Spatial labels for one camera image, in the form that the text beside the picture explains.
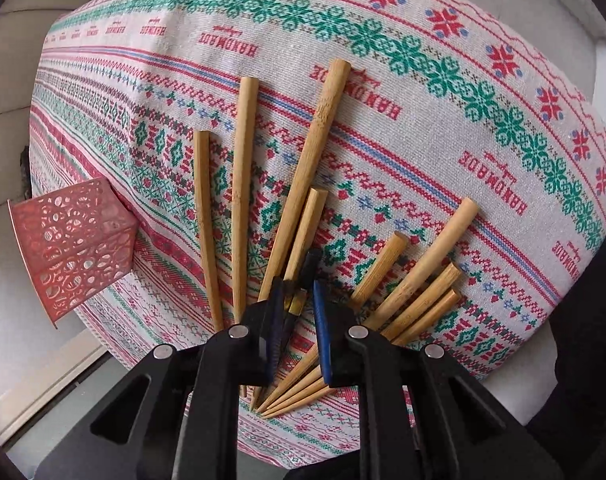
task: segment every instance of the fabric pattern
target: fabric pattern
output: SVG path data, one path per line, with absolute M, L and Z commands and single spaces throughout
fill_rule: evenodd
M 411 245 L 376 307 L 464 196 L 481 213 L 451 258 L 458 307 L 424 333 L 482 378 L 567 293 L 606 233 L 606 127 L 514 31 L 464 0 L 94 0 L 45 40 L 30 117 L 35 192 L 104 175 L 137 216 L 134 271 L 77 309 L 123 364 L 212 332 L 193 203 L 192 136 L 211 130 L 213 222 L 231 323 L 231 170 L 241 75 L 260 79 L 248 296 L 272 238 L 329 61 L 352 63 L 315 184 L 315 244 L 346 296 L 393 230 Z M 314 343 L 310 311 L 281 363 Z M 263 421 L 241 400 L 239 448 L 288 468 L 359 445 L 341 389 Z

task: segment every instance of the green embroidered pattern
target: green embroidered pattern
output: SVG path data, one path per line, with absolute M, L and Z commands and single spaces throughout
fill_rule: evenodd
M 395 39 L 384 33 L 378 20 L 351 21 L 341 7 L 319 9 L 310 0 L 118 0 L 96 9 L 78 12 L 56 22 L 51 31 L 111 16 L 154 10 L 179 10 L 193 13 L 224 13 L 229 18 L 246 16 L 256 23 L 267 19 L 280 21 L 287 31 L 301 26 L 311 28 L 317 40 L 347 40 L 347 48 L 356 56 L 383 55 L 392 73 L 403 76 L 414 72 L 425 77 L 427 90 L 439 98 L 449 94 L 464 102 L 464 113 L 472 122 L 489 120 L 496 142 L 513 146 L 520 154 L 526 171 L 540 171 L 544 189 L 556 197 L 565 215 L 570 215 L 576 231 L 586 240 L 588 250 L 596 250 L 603 238 L 603 224 L 594 214 L 594 203 L 587 197 L 580 181 L 569 174 L 564 161 L 554 155 L 547 138 L 528 133 L 523 126 L 523 112 L 517 107 L 503 108 L 496 100 L 494 86 L 488 81 L 473 83 L 461 76 L 459 62 L 449 56 L 433 59 L 421 51 L 420 38 Z

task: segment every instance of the woven cloth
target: woven cloth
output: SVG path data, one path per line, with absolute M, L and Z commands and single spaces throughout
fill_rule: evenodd
M 33 185 L 100 175 L 140 220 L 134 271 L 77 313 L 128 367 L 212 333 L 193 203 L 192 136 L 211 130 L 213 222 L 231 322 L 231 169 L 238 83 L 260 79 L 249 300 L 255 300 L 329 61 L 345 88 L 315 184 L 315 243 L 348 293 L 392 231 L 411 244 L 366 308 L 425 251 L 464 196 L 481 213 L 450 255 L 461 303 L 437 341 L 481 378 L 551 313 L 606 233 L 606 128 L 518 34 L 465 0 L 94 0 L 48 34 L 30 118 Z M 279 369 L 314 342 L 309 312 Z M 263 421 L 241 400 L 239 448 L 288 468 L 359 445 L 343 389 Z

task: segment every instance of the wooden stick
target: wooden stick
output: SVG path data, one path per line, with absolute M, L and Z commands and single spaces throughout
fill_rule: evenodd
M 419 258 L 397 288 L 363 322 L 363 325 L 372 330 L 381 328 L 381 325 L 414 294 L 414 291 L 434 272 L 434 269 L 441 265 L 443 258 L 467 230 L 477 212 L 478 206 L 474 200 L 464 198 L 436 240 L 427 248 L 427 251 Z
M 287 406 L 286 408 L 283 408 L 283 409 L 279 410 L 278 412 L 273 412 L 270 415 L 266 415 L 266 416 L 264 416 L 264 418 L 265 419 L 274 418 L 275 416 L 282 415 L 283 413 L 291 412 L 292 410 L 295 410 L 297 408 L 300 408 L 301 406 L 310 404 L 310 403 L 314 402 L 315 400 L 318 400 L 321 397 L 326 396 L 327 394 L 329 394 L 333 391 L 334 391 L 334 388 L 325 386 L 325 387 L 323 387 L 322 390 L 319 390 L 319 391 L 317 391 L 317 393 L 310 395 L 307 399 L 299 400 L 299 402 L 295 402 L 294 404 L 291 404 L 290 406 Z
M 360 311 L 361 307 L 372 295 L 374 290 L 379 286 L 392 265 L 397 261 L 399 255 L 405 251 L 409 240 L 407 236 L 398 231 L 394 231 L 392 236 L 387 239 L 377 259 L 368 269 L 367 274 L 356 286 L 352 296 L 350 297 L 349 305 L 353 311 Z
M 410 327 L 394 339 L 392 343 L 398 346 L 404 346 L 410 341 L 417 339 L 423 332 L 440 320 L 441 317 L 456 305 L 460 299 L 461 295 L 456 290 L 450 289 L 436 305 L 428 310 L 418 321 L 410 325 Z
M 237 130 L 232 166 L 232 303 L 234 322 L 240 323 L 247 295 L 247 228 L 250 169 L 259 80 L 241 77 L 237 101 Z
M 369 266 L 368 272 L 361 280 L 361 283 L 354 289 L 354 292 L 350 297 L 350 306 L 352 306 L 352 308 L 359 310 L 363 306 L 363 303 L 371 296 L 372 292 L 374 292 L 379 286 L 379 283 L 381 283 L 381 280 L 392 268 L 392 265 L 397 261 L 399 254 L 405 250 L 407 244 L 408 240 L 404 234 L 398 232 L 392 233 L 377 255 L 374 263 Z M 283 394 L 286 392 L 289 393 L 288 389 L 305 374 L 308 368 L 310 368 L 317 359 L 318 347 L 315 344 L 307 351 L 307 354 L 305 354 L 292 371 L 279 383 L 276 389 L 263 401 L 257 411 L 262 413 L 267 410 L 268 407 L 271 407 L 277 399 L 279 401 L 283 400 L 281 398 Z
M 448 310 L 451 309 L 460 299 L 461 295 L 458 292 L 454 290 L 449 290 L 446 292 L 445 295 L 421 319 L 415 322 L 410 328 L 396 338 L 393 344 L 401 346 L 408 343 L 413 338 L 416 338 L 426 328 L 432 326 L 443 314 L 448 312 Z M 315 402 L 315 400 L 320 399 L 334 390 L 335 388 L 325 386 L 323 379 L 320 379 L 305 388 L 305 390 L 301 391 L 297 396 L 279 400 L 277 404 L 270 406 L 269 410 L 266 410 L 264 417 L 272 418 L 282 415 L 283 413 L 291 412 L 292 410 Z
M 212 212 L 209 197 L 209 132 L 194 133 L 194 204 L 199 226 L 201 266 L 205 276 L 209 311 L 215 332 L 223 330 L 223 313 L 219 296 L 219 272 L 212 234 Z
M 309 384 L 306 388 L 301 390 L 295 396 L 292 396 L 289 399 L 280 402 L 279 404 L 271 406 L 269 410 L 266 410 L 265 415 L 270 415 L 270 413 L 278 412 L 280 409 L 285 408 L 286 406 L 290 406 L 295 402 L 299 402 L 299 400 L 305 399 L 311 394 L 315 394 L 318 390 L 323 389 L 324 386 L 325 382 L 323 381 L 323 377 L 321 377 L 320 379 L 317 379 L 313 383 Z
M 298 381 L 305 372 L 307 372 L 308 368 L 310 368 L 318 359 L 318 347 L 317 344 L 314 343 L 314 346 L 310 348 L 307 353 L 303 356 L 301 361 L 299 361 L 296 366 L 292 369 L 292 371 L 285 376 L 285 378 L 276 386 L 275 390 L 268 395 L 268 397 L 263 401 L 263 403 L 259 406 L 257 410 L 259 413 L 264 412 L 268 406 L 270 406 L 276 399 L 278 399 L 283 393 L 288 391 L 288 389 Z
M 318 162 L 321 159 L 321 153 L 325 147 L 327 135 L 332 121 L 334 121 L 334 115 L 343 95 L 345 82 L 351 68 L 347 61 L 341 59 L 333 59 L 330 63 L 330 69 L 327 72 L 318 99 L 317 110 L 314 112 L 303 145 L 303 151 L 292 178 L 288 199 L 281 215 L 281 222 L 276 231 L 270 259 L 261 283 L 259 301 L 267 299 L 270 295 L 270 288 L 272 288 L 272 280 L 283 270 L 289 245 L 292 242 L 296 225 L 299 222 L 299 215 L 307 196 L 307 189 L 317 172 Z
M 381 335 L 392 341 L 403 330 L 407 329 L 421 314 L 423 314 L 432 304 L 437 301 L 443 293 L 450 288 L 459 276 L 461 271 L 454 264 L 445 267 L 442 273 L 430 283 L 430 286 L 405 309 L 400 316 L 390 323 Z
M 288 266 L 285 268 L 283 280 L 296 280 L 305 259 L 305 253 L 312 246 L 314 235 L 317 232 L 318 222 L 325 206 L 327 190 L 311 187 L 305 200 L 305 207 L 301 215 L 301 221 L 294 237 L 292 250 L 289 253 Z

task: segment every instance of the pointed wooden stick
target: pointed wooden stick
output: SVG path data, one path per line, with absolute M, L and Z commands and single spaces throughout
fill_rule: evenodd
M 295 402 L 299 402 L 299 400 L 305 399 L 311 394 L 315 394 L 318 390 L 321 390 L 325 386 L 323 382 L 323 377 L 317 379 L 316 381 L 310 383 L 307 388 L 303 388 L 299 393 L 290 397 L 289 399 L 283 400 L 274 406 L 271 406 L 269 410 L 266 410 L 265 415 L 270 415 L 270 413 L 278 412 L 280 409 L 285 408 L 286 406 L 291 406 Z
M 332 121 L 334 121 L 334 115 L 341 101 L 345 82 L 351 68 L 350 64 L 342 59 L 333 59 L 330 63 L 330 68 L 318 99 L 317 110 L 314 112 L 314 117 L 310 123 L 305 144 L 303 145 L 303 151 L 292 178 L 288 199 L 285 202 L 283 214 L 281 215 L 281 222 L 276 231 L 270 259 L 268 260 L 263 282 L 261 283 L 259 301 L 267 300 L 267 297 L 270 295 L 270 288 L 272 288 L 272 280 L 281 273 L 285 265 L 289 245 L 292 242 L 296 226 L 299 223 L 299 215 L 307 196 L 307 190 L 317 172 L 321 153 L 325 148 L 330 126 L 332 125 Z
M 237 101 L 237 129 L 232 166 L 232 303 L 234 322 L 240 323 L 247 295 L 247 229 L 254 118 L 259 80 L 241 77 Z
M 301 214 L 301 221 L 294 237 L 292 250 L 289 253 L 288 266 L 285 268 L 283 280 L 294 281 L 299 276 L 299 270 L 305 260 L 305 253 L 312 246 L 314 235 L 317 232 L 318 222 L 325 206 L 327 190 L 319 187 L 311 187 L 305 200 L 305 207 Z
M 454 304 L 456 304 L 459 299 L 461 299 L 461 295 L 454 291 L 449 290 L 445 293 L 445 295 L 416 323 L 414 323 L 410 328 L 408 328 L 400 337 L 403 337 L 401 340 L 400 337 L 395 339 L 393 342 L 394 345 L 400 346 L 401 344 L 405 344 L 410 342 L 412 339 L 418 337 L 426 328 L 432 326 L 443 314 L 448 312 Z M 265 418 L 272 418 L 275 416 L 282 415 L 283 413 L 291 412 L 297 408 L 301 408 L 302 406 L 306 406 L 307 404 L 311 404 L 318 399 L 321 399 L 323 396 L 326 396 L 329 393 L 332 393 L 336 388 L 330 388 L 329 386 L 325 386 L 323 379 L 319 379 L 297 395 L 292 396 L 285 400 L 279 400 L 278 404 L 270 406 L 269 410 L 263 414 Z
M 381 335 L 392 341 L 392 339 L 407 329 L 421 314 L 430 308 L 460 275 L 461 271 L 456 265 L 449 264 L 445 267 L 443 272 L 430 283 L 430 286 L 397 319 L 385 327 L 385 330 L 382 330 Z
M 414 291 L 434 272 L 434 269 L 441 265 L 443 258 L 467 230 L 477 212 L 478 206 L 474 200 L 464 198 L 432 245 L 427 248 L 427 251 L 397 285 L 397 288 L 369 315 L 363 325 L 372 330 L 381 328 L 381 325 L 414 294 Z
M 223 330 L 223 313 L 219 295 L 219 272 L 212 234 L 212 213 L 209 196 L 209 132 L 194 132 L 194 205 L 199 227 L 201 267 L 205 277 L 209 312 L 214 331 Z
M 372 295 L 374 290 L 379 286 L 381 280 L 385 277 L 392 265 L 397 261 L 399 255 L 407 247 L 407 237 L 401 233 L 394 232 L 387 239 L 382 250 L 374 260 L 374 263 L 369 266 L 368 272 L 361 280 L 361 283 L 354 289 L 350 297 L 350 304 L 355 310 L 363 306 L 363 303 Z M 315 344 L 303 356 L 301 361 L 292 369 L 292 371 L 278 384 L 274 391 L 263 401 L 257 410 L 259 413 L 264 412 L 268 406 L 282 396 L 293 384 L 296 383 L 305 372 L 317 361 L 318 348 Z
M 264 415 L 264 418 L 265 419 L 274 418 L 275 416 L 282 415 L 283 413 L 291 412 L 292 410 L 295 410 L 297 408 L 300 408 L 301 406 L 310 404 L 310 403 L 314 402 L 315 400 L 318 400 L 321 397 L 324 397 L 333 391 L 334 391 L 334 388 L 330 388 L 329 386 L 324 386 L 323 389 L 318 390 L 315 394 L 310 395 L 307 399 L 299 400 L 299 402 L 295 402 L 294 404 L 286 406 L 285 408 L 278 410 L 277 412 L 270 413 L 270 415 Z
M 400 254 L 405 251 L 409 240 L 407 236 L 398 231 L 394 231 L 392 236 L 387 239 L 382 250 L 377 255 L 377 259 L 368 269 L 365 277 L 356 286 L 350 297 L 350 306 L 353 311 L 360 311 L 363 304 L 368 301 L 374 290 L 379 286 L 385 275 L 392 268 L 392 265 L 398 260 Z
M 415 323 L 411 324 L 400 336 L 398 336 L 393 344 L 397 346 L 405 346 L 410 341 L 417 339 L 423 332 L 428 330 L 434 323 L 440 320 L 443 315 L 448 312 L 461 299 L 461 295 L 450 289 L 443 297 L 430 309 L 424 316 L 420 317 Z

